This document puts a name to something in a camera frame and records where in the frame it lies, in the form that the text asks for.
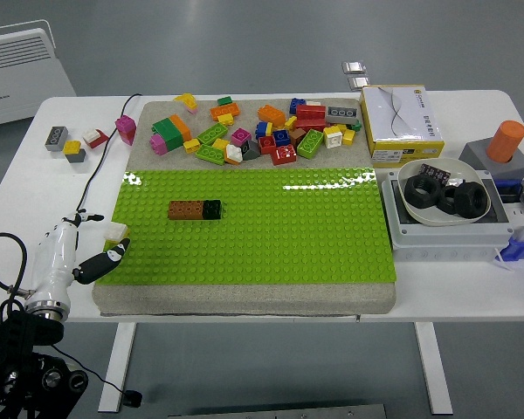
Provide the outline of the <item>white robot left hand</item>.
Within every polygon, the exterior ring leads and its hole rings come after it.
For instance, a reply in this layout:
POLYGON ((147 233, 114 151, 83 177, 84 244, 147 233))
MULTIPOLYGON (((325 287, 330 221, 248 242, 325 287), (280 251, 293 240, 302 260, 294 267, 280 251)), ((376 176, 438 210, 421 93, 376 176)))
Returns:
POLYGON ((30 312, 51 309, 65 318, 70 312, 71 302, 67 293, 72 282, 88 285, 107 275, 120 263, 130 245, 128 238, 122 239, 113 248, 101 252, 87 261, 76 262, 79 226, 87 221, 101 221, 104 216, 80 209, 66 216, 49 231, 38 245, 32 270, 32 295, 25 309, 30 312))

